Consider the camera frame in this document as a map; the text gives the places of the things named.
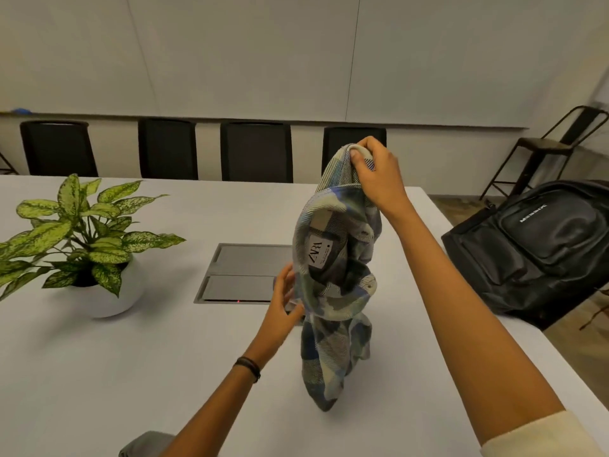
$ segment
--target white table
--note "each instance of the white table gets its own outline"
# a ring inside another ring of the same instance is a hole
[[[14,214],[21,200],[53,199],[60,181],[0,176],[0,239],[28,228]],[[102,188],[123,181],[104,180]],[[314,189],[147,181],[141,194],[171,197],[142,208],[134,226],[187,242],[138,255],[149,284],[137,306],[92,321],[67,307],[60,290],[42,290],[43,278],[0,303],[0,455],[112,456],[143,431],[179,431],[243,353],[266,310],[193,303],[217,244],[290,244]],[[450,224],[422,189],[407,192],[439,240]],[[384,227],[370,266],[379,286],[365,309],[371,358],[323,413],[305,391],[294,330],[252,389],[221,456],[479,455],[398,238]],[[609,452],[605,407],[540,331],[502,322]]]

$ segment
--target floor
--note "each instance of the floor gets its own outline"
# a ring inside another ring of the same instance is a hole
[[[434,197],[432,200],[453,225],[484,207],[479,200],[456,197]],[[501,200],[491,199],[495,204]],[[609,305],[609,296],[597,292],[546,329],[544,334],[609,409],[609,309],[601,311],[580,330],[605,305]]]

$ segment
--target white plant pot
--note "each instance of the white plant pot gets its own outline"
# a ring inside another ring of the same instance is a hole
[[[122,284],[118,298],[101,285],[66,287],[62,298],[69,300],[76,310],[95,319],[119,315],[131,308],[144,293],[145,275],[140,263],[132,257],[121,273]]]

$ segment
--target metal chair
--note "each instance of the metal chair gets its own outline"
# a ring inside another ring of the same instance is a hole
[[[19,125],[30,175],[97,177],[87,122],[27,121]]]
[[[324,128],[324,149],[322,151],[322,175],[332,156],[341,147],[361,141],[366,136],[376,137],[387,146],[387,130],[381,127],[326,127]]]
[[[15,167],[13,167],[10,164],[10,162],[6,159],[6,157],[4,157],[2,152],[0,152],[0,159],[2,159],[2,161],[4,161],[4,163],[8,167],[8,168],[0,168],[0,175],[11,175],[11,174],[18,175],[19,174],[19,173],[17,173],[17,170],[15,170]]]
[[[195,124],[150,118],[138,122],[140,172],[143,178],[198,180]]]
[[[548,138],[547,136],[552,133],[552,131],[559,126],[567,117],[573,114],[577,110],[582,110],[581,114],[576,118],[573,124],[566,131],[564,136],[560,139],[560,141],[555,141],[553,139]],[[598,123],[592,130],[585,133],[586,129],[592,124],[599,115],[605,115],[603,120]],[[484,198],[484,195],[487,191],[492,187],[497,189],[506,197],[512,197],[514,195],[521,194],[526,188],[529,188],[529,182],[541,162],[544,161],[546,155],[563,155],[566,157],[565,162],[560,168],[559,175],[556,177],[557,180],[560,179],[560,176],[563,174],[571,155],[575,151],[575,148],[583,143],[583,141],[588,138],[591,134],[593,134],[596,130],[601,128],[609,120],[609,113],[604,111],[603,109],[598,109],[590,106],[577,106],[571,109],[564,117],[562,117],[552,128],[550,128],[545,135],[542,137],[521,137],[516,142],[516,145],[513,147],[512,151],[509,153],[507,158],[501,164],[497,173],[493,176],[493,179],[488,184],[486,189],[484,189],[482,195],[480,196],[480,200]],[[524,147],[531,151],[531,155],[527,164],[524,166],[522,173],[518,177],[517,181],[496,181],[497,176],[501,173],[501,170],[506,166],[508,160],[512,157],[514,152],[518,147]],[[504,192],[497,184],[511,184],[513,185],[510,193]]]
[[[222,181],[293,183],[290,125],[222,123],[220,159]]]

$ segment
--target leather bracelet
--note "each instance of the leather bracelet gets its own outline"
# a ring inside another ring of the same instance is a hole
[[[256,383],[258,380],[260,380],[260,368],[251,359],[246,358],[245,356],[241,356],[239,359],[237,359],[237,362],[235,362],[234,365],[249,368],[250,371],[252,372],[252,374],[254,375],[254,377],[256,377],[256,379],[254,380],[254,383]]]

